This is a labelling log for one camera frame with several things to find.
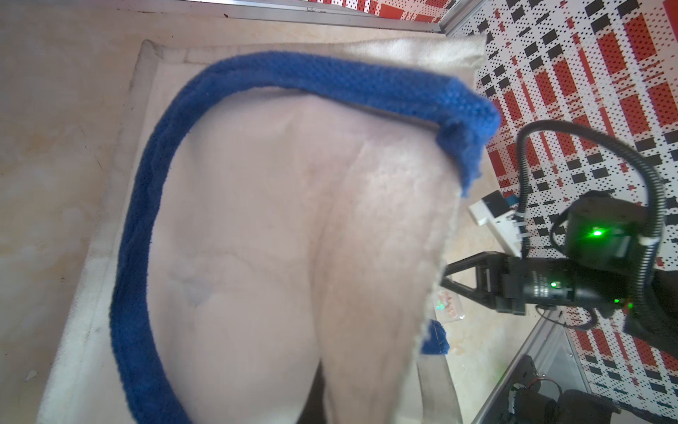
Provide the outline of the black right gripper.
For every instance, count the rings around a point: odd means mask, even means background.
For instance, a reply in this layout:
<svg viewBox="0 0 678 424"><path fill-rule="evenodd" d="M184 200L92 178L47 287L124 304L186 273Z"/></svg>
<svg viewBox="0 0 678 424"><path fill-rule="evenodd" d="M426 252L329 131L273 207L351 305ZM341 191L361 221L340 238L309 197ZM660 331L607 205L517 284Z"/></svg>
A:
<svg viewBox="0 0 678 424"><path fill-rule="evenodd" d="M498 279L508 260L501 284L513 299L546 307L621 308L629 299L626 278L616 273L586 268L572 260L510 257L500 252L481 252L450 263L441 286L483 307L496 310L502 292L487 281ZM466 270L476 271L471 288L450 280Z"/></svg>

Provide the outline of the pink compass set case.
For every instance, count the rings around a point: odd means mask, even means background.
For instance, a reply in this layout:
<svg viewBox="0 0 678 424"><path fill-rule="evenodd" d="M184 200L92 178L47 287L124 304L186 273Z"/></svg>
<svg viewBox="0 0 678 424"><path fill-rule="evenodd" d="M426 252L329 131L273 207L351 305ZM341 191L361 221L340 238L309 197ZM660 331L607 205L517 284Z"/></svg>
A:
<svg viewBox="0 0 678 424"><path fill-rule="evenodd" d="M465 318L465 312L457 293L440 287L434 295L433 302L435 319L439 323L454 323Z"/></svg>

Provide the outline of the white canvas bag blue handles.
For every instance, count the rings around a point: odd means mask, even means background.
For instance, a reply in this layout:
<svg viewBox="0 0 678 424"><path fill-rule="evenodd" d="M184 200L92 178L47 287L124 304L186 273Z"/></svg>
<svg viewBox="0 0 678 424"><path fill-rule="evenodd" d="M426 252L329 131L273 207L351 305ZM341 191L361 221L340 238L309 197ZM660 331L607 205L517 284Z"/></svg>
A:
<svg viewBox="0 0 678 424"><path fill-rule="evenodd" d="M40 423L447 423L481 36L144 42Z"/></svg>

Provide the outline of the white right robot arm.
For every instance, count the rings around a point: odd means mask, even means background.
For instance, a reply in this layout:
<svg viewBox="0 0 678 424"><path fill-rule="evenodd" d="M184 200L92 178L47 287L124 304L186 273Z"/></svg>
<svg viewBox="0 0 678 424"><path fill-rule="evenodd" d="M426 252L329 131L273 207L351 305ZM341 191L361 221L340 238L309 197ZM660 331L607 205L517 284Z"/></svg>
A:
<svg viewBox="0 0 678 424"><path fill-rule="evenodd" d="M526 307L584 309L590 319L564 324L588 331L599 319L627 309L623 331L660 351L677 356L677 274L653 270L639 288L632 277L593 270L569 259L527 258L482 252L449 264L441 286L498 313L524 316Z"/></svg>

